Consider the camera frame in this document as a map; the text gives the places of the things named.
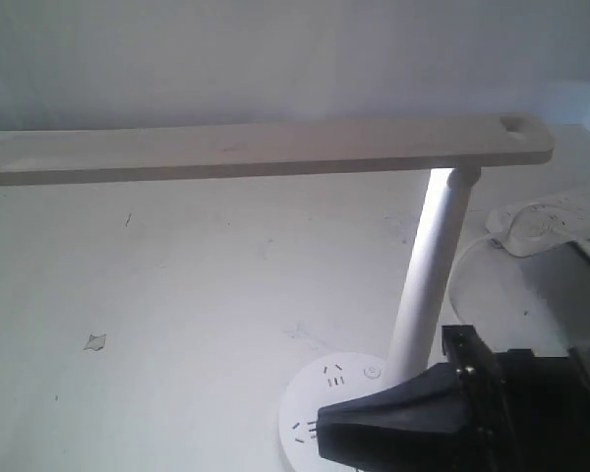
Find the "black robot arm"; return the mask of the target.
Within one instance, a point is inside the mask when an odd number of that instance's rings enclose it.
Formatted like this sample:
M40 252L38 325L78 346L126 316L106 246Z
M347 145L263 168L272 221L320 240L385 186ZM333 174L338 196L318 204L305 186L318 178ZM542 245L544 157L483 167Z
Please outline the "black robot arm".
M321 458L360 471L590 471L590 340L560 357L495 352L442 328L444 361L322 407Z

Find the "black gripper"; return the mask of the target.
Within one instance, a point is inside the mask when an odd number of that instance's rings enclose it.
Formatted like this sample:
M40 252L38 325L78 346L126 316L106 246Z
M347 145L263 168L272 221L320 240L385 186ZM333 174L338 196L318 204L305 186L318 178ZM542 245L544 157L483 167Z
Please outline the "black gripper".
M361 471L470 471L470 424L494 471L574 471L589 456L588 395L569 358L494 352L472 325L444 326L442 352L455 369L320 408L319 456Z

